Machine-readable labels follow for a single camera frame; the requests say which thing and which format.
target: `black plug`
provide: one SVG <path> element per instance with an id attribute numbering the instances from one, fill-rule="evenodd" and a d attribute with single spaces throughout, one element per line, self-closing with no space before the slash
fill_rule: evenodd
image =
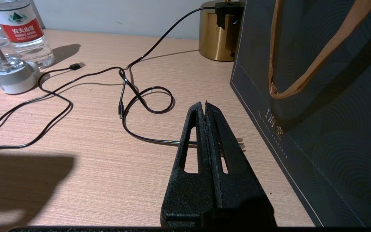
<path id="1" fill-rule="evenodd" d="M 238 2 L 220 2 L 214 5 L 215 14 L 217 15 L 217 25 L 225 29 L 225 15 L 234 15 L 234 22 L 236 24 L 243 16 L 243 5 Z"/>
<path id="2" fill-rule="evenodd" d="M 85 63 L 80 62 L 80 63 L 75 63 L 75 64 L 70 65 L 69 69 L 77 70 L 77 69 L 81 69 L 84 66 L 85 66 Z"/>
<path id="3" fill-rule="evenodd" d="M 118 105 L 118 114 L 120 119 L 124 117 L 124 105 L 122 104 L 122 102 L 120 102 Z"/>

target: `white humidifier base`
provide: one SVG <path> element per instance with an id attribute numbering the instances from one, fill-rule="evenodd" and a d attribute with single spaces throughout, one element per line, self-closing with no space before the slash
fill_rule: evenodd
<path id="1" fill-rule="evenodd" d="M 19 94 L 32 89 L 40 76 L 40 69 L 33 62 L 26 62 L 23 67 L 0 72 L 0 89 L 6 94 Z"/>

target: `usb connector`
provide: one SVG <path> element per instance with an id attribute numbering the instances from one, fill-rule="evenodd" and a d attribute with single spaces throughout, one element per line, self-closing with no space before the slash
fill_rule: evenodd
<path id="1" fill-rule="evenodd" d="M 118 105 L 118 114 L 120 119 L 124 117 L 124 105 L 122 104 L 122 102 L 120 102 L 120 104 Z"/>
<path id="2" fill-rule="evenodd" d="M 75 64 L 70 65 L 69 68 L 71 70 L 77 70 L 77 69 L 81 69 L 84 66 L 85 66 L 85 63 L 80 62 L 80 63 L 75 63 Z"/>

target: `clip jaw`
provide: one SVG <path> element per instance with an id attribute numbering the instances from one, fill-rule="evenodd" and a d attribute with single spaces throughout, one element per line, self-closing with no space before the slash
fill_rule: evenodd
<path id="1" fill-rule="evenodd" d="M 184 164 L 191 128 L 197 131 L 198 173 Z M 223 172 L 223 151 L 228 174 Z M 193 105 L 184 125 L 161 209 L 170 227 L 276 227 L 274 210 L 221 110 Z"/>

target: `black cable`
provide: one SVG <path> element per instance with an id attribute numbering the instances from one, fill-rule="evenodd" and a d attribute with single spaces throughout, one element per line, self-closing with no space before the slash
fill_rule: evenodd
<path id="1" fill-rule="evenodd" d="M 171 28 L 150 48 L 149 51 L 147 51 L 144 55 L 142 55 L 140 58 L 138 58 L 137 60 L 131 62 L 126 69 L 128 70 L 131 70 L 131 67 L 134 66 L 136 63 L 140 62 L 142 59 L 144 59 L 146 56 L 148 56 L 155 48 L 156 46 L 159 45 L 159 43 L 167 36 L 168 33 L 170 33 L 170 31 L 176 26 L 178 25 L 183 19 L 185 19 L 187 16 L 191 15 L 192 13 L 194 12 L 197 12 L 197 11 L 200 11 L 200 10 L 203 10 L 203 9 L 215 9 L 214 7 L 202 7 L 202 8 L 199 8 L 199 9 L 195 9 L 191 12 L 189 12 L 188 14 L 186 14 L 185 16 L 183 16 L 181 19 L 179 19 L 174 25 L 171 26 Z M 141 92 L 138 92 L 135 87 L 128 81 L 128 79 L 126 78 L 126 75 L 125 75 L 125 71 L 123 68 L 121 67 L 111 67 L 111 68 L 108 68 L 108 69 L 105 69 L 105 70 L 102 70 L 100 72 L 95 72 L 95 73 L 90 73 L 90 74 L 86 74 L 86 75 L 82 75 L 81 77 L 77 78 L 77 79 L 74 79 L 68 83 L 66 83 L 65 85 L 62 85 L 60 86 L 59 88 L 57 88 L 56 90 L 54 91 L 48 91 L 46 89 L 44 89 L 42 87 L 42 83 L 41 83 L 41 80 L 43 79 L 44 76 L 48 75 L 49 73 L 52 73 L 52 72 L 60 72 L 60 71 L 65 71 L 65 70 L 77 70 L 81 67 L 83 67 L 84 64 L 83 63 L 76 63 L 76 64 L 73 64 L 73 65 L 70 65 L 68 68 L 65 68 L 65 69 L 56 69 L 56 70 L 51 70 L 49 72 L 46 72 L 44 73 L 43 75 L 40 76 L 40 78 L 38 79 L 38 87 L 42 90 L 42 91 L 45 91 L 47 94 L 44 95 L 44 96 L 41 96 L 41 97 L 37 97 L 35 99 L 32 99 L 32 100 L 28 100 L 26 102 L 23 102 L 19 105 L 17 105 L 16 107 L 12 108 L 11 110 L 9 110 L 8 112 L 6 112 L 4 115 L 2 115 L 0 117 L 0 122 L 2 120 L 7 120 L 8 117 L 13 113 L 15 112 L 16 110 L 18 110 L 19 108 L 27 105 L 27 104 L 31 104 L 31 103 L 34 103 L 34 102 L 38 102 L 40 100 L 44 100 L 46 97 L 49 97 L 50 95 L 54 95 L 56 97 L 59 97 L 61 99 L 63 99 L 64 101 L 68 102 L 68 106 L 66 107 L 65 110 L 63 110 L 60 114 L 58 114 L 55 118 L 53 118 L 47 125 L 46 127 L 43 129 L 43 131 L 41 131 L 41 133 L 39 135 L 37 135 L 37 137 L 35 139 L 33 139 L 32 141 L 30 141 L 29 143 L 27 144 L 23 144 L 23 145 L 19 145 L 19 146 L 8 146 L 8 145 L 3 145 L 3 146 L 0 146 L 0 150 L 1 149 L 19 149 L 19 148 L 25 148 L 25 147 L 28 147 L 28 146 L 31 146 L 32 144 L 36 143 L 37 141 L 39 141 L 51 128 L 53 125 L 55 125 L 59 120 L 61 120 L 63 117 L 65 117 L 73 108 L 74 104 L 67 98 L 61 96 L 60 94 L 57 94 L 56 92 L 61 90 L 62 88 L 74 83 L 75 81 L 78 81 L 84 77 L 87 77 L 87 76 L 92 76 L 92 75 L 99 75 L 99 74 L 102 74 L 104 72 L 107 72 L 107 71 L 110 71 L 110 70 L 113 70 L 113 69 L 119 69 L 118 73 L 120 75 L 120 77 L 123 79 L 124 83 L 123 83 L 123 86 L 122 86 L 122 91 L 121 91 L 121 96 L 120 96 L 120 101 L 119 101 L 119 114 L 120 114 L 120 117 L 122 117 L 122 125 L 124 127 L 124 129 L 128 132 L 128 134 L 132 135 L 133 137 L 135 138 L 138 138 L 140 140 L 143 140 L 143 141 L 148 141 L 148 142 L 153 142 L 153 143 L 158 143 L 158 144 L 179 144 L 179 141 L 175 141 L 175 140 L 157 140 L 157 139 L 151 139 L 151 138 L 146 138 L 146 137 L 142 137 L 142 136 L 139 136 L 139 135 L 136 135 L 134 134 L 133 132 L 131 132 L 128 127 L 127 127 L 127 124 L 126 124 L 126 118 L 127 118 L 127 115 L 128 115 L 128 111 L 129 109 L 131 108 L 131 106 L 137 101 L 139 100 L 141 102 L 141 104 L 146 108 L 146 110 L 148 110 L 149 112 L 151 113 L 166 113 L 168 112 L 169 110 L 171 110 L 171 108 L 173 107 L 173 104 L 174 104 L 174 97 L 173 95 L 171 94 L 171 92 L 164 88 L 164 87 L 160 87 L 160 86 L 153 86 L 153 87 L 150 87 L 150 88 L 147 88 Z M 124 91 L 125 91 L 125 85 L 128 85 L 131 90 L 134 92 L 135 94 L 135 97 L 128 103 L 127 105 L 127 108 L 124 110 L 124 106 L 122 104 L 122 99 L 123 99 L 123 95 L 124 95 Z M 170 96 L 170 104 L 169 106 L 164 109 L 164 110 L 160 110 L 160 111 L 155 111 L 155 110 L 152 110 L 150 109 L 146 102 L 144 101 L 142 95 L 147 93 L 148 91 L 152 91 L 152 90 L 156 90 L 156 89 L 160 89 L 160 90 L 163 90 L 163 91 L 166 91 L 168 93 L 168 95 Z M 195 141 L 190 141 L 189 144 L 196 144 Z"/>
<path id="2" fill-rule="evenodd" d="M 215 9 L 215 7 L 202 7 L 202 8 L 199 8 L 199 9 L 195 9 L 191 12 L 189 12 L 188 14 L 184 15 L 181 19 L 179 19 L 174 25 L 171 26 L 170 29 L 168 29 L 168 31 L 154 44 L 154 46 L 152 46 L 150 48 L 150 50 L 148 50 L 144 55 L 142 55 L 140 58 L 136 59 L 135 61 L 131 62 L 126 69 L 128 69 L 130 72 L 131 72 L 131 68 L 138 62 L 140 62 L 142 59 L 144 59 L 146 56 L 148 56 L 155 48 L 156 46 L 159 45 L 159 43 L 168 35 L 168 33 L 170 33 L 173 28 L 175 26 L 177 26 L 183 19 L 185 19 L 186 17 L 188 17 L 189 15 L 191 15 L 192 13 L 195 13 L 197 11 L 200 11 L 200 10 L 204 10 L 204 9 Z M 180 141 L 176 141 L 176 140 L 157 140 L 157 139 L 151 139 L 151 138 L 146 138 L 146 137 L 142 137 L 140 135 L 137 135 L 137 134 L 134 134 L 133 132 L 131 132 L 128 127 L 127 127 L 127 122 L 126 122 L 126 119 L 127 119 L 127 115 L 128 115 L 128 110 L 131 108 L 131 106 L 137 101 L 137 100 L 140 100 L 141 104 L 143 104 L 143 106 L 150 112 L 152 113 L 166 113 L 168 112 L 169 110 L 171 110 L 171 107 L 173 106 L 173 103 L 174 103 L 174 97 L 173 95 L 171 94 L 171 92 L 164 88 L 164 87 L 159 87 L 159 86 L 154 86 L 154 87 L 150 87 L 150 88 L 147 88 L 143 91 L 141 91 L 140 93 L 138 93 L 135 88 L 131 85 L 131 83 L 127 80 L 127 78 L 125 77 L 125 73 L 124 73 L 124 70 L 120 70 L 119 71 L 119 75 L 121 76 L 121 78 L 124 80 L 124 83 L 123 83 L 123 86 L 122 86 L 122 90 L 121 90 L 121 96 L 120 96 L 120 99 L 119 99 L 119 106 L 118 106 L 118 113 L 120 115 L 120 118 L 122 118 L 122 126 L 124 127 L 125 131 L 127 131 L 128 134 L 130 134 L 131 136 L 135 137 L 135 138 L 138 138 L 139 140 L 142 140 L 142 141 L 148 141 L 148 142 L 152 142 L 152 143 L 157 143 L 157 144 L 171 144 L 171 145 L 177 145 L 180 143 Z M 124 110 L 124 105 L 123 105 L 123 102 L 122 102 L 122 99 L 123 99 L 123 96 L 124 96 L 124 91 L 125 91 L 125 84 L 128 84 L 130 86 L 130 88 L 134 91 L 134 93 L 136 93 L 135 97 L 133 99 L 131 99 L 131 101 L 128 103 L 127 107 L 125 108 Z M 158 112 L 155 112 L 155 111 L 152 111 L 150 108 L 147 107 L 146 103 L 144 102 L 143 98 L 141 97 L 141 95 L 145 94 L 146 92 L 148 91 L 151 91 L 151 90 L 155 90 L 155 89 L 161 89 L 161 90 L 164 90 L 168 93 L 168 95 L 170 96 L 171 98 L 171 102 L 169 104 L 169 106 L 162 110 L 162 111 L 158 111 Z M 197 144 L 197 142 L 195 141 L 190 141 L 189 144 Z"/>
<path id="3" fill-rule="evenodd" d="M 199 8 L 199 9 L 195 9 L 191 12 L 189 12 L 188 14 L 184 15 L 181 19 L 179 19 L 176 23 L 174 23 L 174 25 L 171 26 L 170 29 L 168 29 L 168 31 L 166 33 L 164 33 L 163 36 L 161 36 L 161 38 L 154 44 L 154 46 L 152 46 L 150 48 L 150 50 L 148 50 L 144 55 L 142 55 L 140 58 L 136 59 L 135 61 L 131 62 L 127 68 L 125 69 L 128 69 L 128 70 L 131 70 L 131 67 L 134 66 L 136 63 L 140 62 L 142 59 L 144 59 L 146 56 L 148 56 L 155 48 L 156 46 L 159 45 L 159 43 L 168 35 L 168 33 L 170 33 L 174 28 L 175 26 L 177 26 L 183 19 L 187 18 L 189 15 L 195 13 L 195 12 L 198 12 L 200 10 L 203 10 L 203 9 L 215 9 L 215 7 L 213 6 L 207 6 L 207 7 L 202 7 L 202 8 Z M 126 80 L 124 80 L 124 83 L 122 85 L 122 90 L 121 90 L 121 96 L 119 98 L 119 104 L 122 105 L 122 98 L 124 96 L 124 91 L 125 91 L 125 83 L 126 83 Z"/>

